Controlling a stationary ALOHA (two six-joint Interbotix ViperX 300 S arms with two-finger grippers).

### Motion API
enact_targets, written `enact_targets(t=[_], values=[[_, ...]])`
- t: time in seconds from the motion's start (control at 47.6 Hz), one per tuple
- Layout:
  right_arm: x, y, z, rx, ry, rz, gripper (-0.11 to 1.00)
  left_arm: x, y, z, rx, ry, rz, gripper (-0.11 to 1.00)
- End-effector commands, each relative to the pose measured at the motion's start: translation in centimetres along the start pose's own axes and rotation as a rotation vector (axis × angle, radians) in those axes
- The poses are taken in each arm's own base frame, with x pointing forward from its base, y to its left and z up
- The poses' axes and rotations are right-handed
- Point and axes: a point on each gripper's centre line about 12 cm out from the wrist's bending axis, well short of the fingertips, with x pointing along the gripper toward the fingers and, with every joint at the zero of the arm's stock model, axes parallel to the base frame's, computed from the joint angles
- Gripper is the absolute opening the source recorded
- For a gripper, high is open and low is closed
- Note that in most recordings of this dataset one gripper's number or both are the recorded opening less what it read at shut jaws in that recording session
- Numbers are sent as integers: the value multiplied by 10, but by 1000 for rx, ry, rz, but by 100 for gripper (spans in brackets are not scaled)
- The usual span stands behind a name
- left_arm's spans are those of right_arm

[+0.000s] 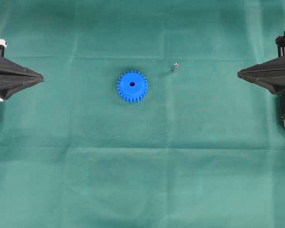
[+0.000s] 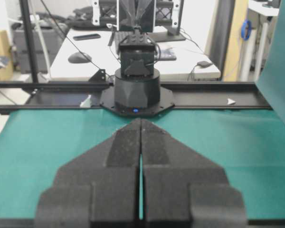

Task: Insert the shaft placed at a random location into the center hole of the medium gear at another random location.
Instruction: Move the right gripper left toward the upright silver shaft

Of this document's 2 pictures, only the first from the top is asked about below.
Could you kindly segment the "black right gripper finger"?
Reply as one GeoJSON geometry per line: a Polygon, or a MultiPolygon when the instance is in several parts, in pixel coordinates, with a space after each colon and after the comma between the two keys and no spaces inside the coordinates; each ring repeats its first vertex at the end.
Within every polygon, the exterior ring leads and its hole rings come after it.
{"type": "Polygon", "coordinates": [[[251,77],[245,77],[245,76],[239,76],[238,78],[241,78],[247,82],[256,84],[262,88],[267,89],[271,94],[273,95],[282,95],[285,94],[285,85],[279,85],[278,83],[274,82],[262,82],[261,80],[257,80],[256,78],[251,77]]]}
{"type": "Polygon", "coordinates": [[[285,56],[257,64],[237,73],[238,77],[274,77],[285,76],[285,56]]]}

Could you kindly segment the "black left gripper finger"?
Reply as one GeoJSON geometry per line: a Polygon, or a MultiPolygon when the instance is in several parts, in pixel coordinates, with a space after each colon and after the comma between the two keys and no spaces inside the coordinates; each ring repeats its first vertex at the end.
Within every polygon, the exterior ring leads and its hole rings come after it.
{"type": "Polygon", "coordinates": [[[0,81],[0,98],[9,99],[12,95],[24,89],[43,82],[43,78],[27,78],[22,81],[0,81]]]}
{"type": "Polygon", "coordinates": [[[0,75],[16,75],[43,78],[41,74],[26,67],[20,66],[2,56],[0,56],[0,75]]]}

